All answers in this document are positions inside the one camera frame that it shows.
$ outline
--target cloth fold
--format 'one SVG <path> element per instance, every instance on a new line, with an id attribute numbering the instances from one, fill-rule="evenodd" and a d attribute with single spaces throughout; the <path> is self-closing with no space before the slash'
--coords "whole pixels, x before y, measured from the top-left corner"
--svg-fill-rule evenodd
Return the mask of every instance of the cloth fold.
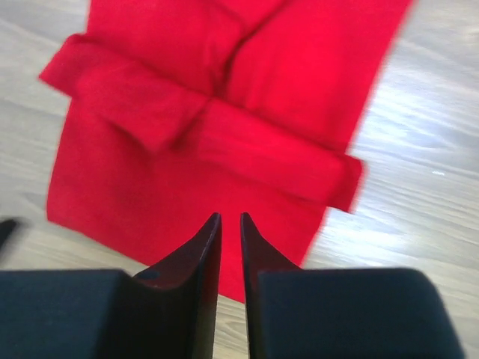
<path id="1" fill-rule="evenodd" d="M 411 0 L 92 0 L 40 78 L 71 97 L 50 221 L 151 265 L 223 220 L 220 293 L 244 300 L 240 214 L 300 265 Z"/>
<path id="2" fill-rule="evenodd" d="M 363 167 L 358 159 L 164 79 L 88 36 L 69 37 L 40 78 L 124 130 L 152 156 L 201 121 L 199 159 L 302 199 L 350 210 Z"/>

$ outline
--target folded cloth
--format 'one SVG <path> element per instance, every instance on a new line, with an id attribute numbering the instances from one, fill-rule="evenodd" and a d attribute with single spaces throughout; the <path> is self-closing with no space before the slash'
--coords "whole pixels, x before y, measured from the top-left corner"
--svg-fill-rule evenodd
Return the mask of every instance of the folded cloth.
<path id="1" fill-rule="evenodd" d="M 223 218 L 220 293 L 244 300 L 240 213 L 301 264 L 410 0 L 92 0 L 40 78 L 70 96 L 54 221 L 151 265 Z"/>

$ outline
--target black plastic part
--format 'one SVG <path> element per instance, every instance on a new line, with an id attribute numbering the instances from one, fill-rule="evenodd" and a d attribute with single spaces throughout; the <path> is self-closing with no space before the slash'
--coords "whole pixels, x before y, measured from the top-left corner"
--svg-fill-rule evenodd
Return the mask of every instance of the black plastic part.
<path id="1" fill-rule="evenodd" d="M 19 226 L 20 222 L 16 219 L 9 218 L 0 221 L 0 251 L 5 247 Z"/>
<path id="2" fill-rule="evenodd" d="M 432 283 L 411 269 L 301 271 L 242 216 L 251 359 L 464 358 Z"/>
<path id="3" fill-rule="evenodd" d="M 221 218 L 137 278 L 118 270 L 0 272 L 2 358 L 210 359 Z"/>

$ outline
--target wooden floor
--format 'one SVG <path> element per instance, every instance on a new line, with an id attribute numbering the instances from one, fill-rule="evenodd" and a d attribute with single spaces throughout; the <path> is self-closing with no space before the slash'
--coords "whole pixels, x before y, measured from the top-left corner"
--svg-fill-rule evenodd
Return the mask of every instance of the wooden floor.
<path id="1" fill-rule="evenodd" d="M 83 28 L 86 9 L 86 0 L 0 1 L 0 215 L 31 221 L 3 268 L 142 268 L 44 219 L 67 100 L 36 75 Z M 331 212 L 308 267 L 425 271 L 479 358 L 478 0 L 419 1 L 355 154 L 370 165 L 358 211 Z M 246 358 L 243 306 L 220 298 L 217 328 L 216 357 Z"/>

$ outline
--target red towel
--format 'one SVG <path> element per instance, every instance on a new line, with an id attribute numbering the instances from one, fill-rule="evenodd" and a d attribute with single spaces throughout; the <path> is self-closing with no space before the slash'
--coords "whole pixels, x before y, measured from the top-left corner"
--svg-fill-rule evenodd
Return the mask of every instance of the red towel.
<path id="1" fill-rule="evenodd" d="M 410 2 L 93 0 L 40 75 L 72 98 L 49 220 L 151 265 L 220 212 L 242 301 L 240 213 L 301 264 L 350 209 L 348 144 Z"/>

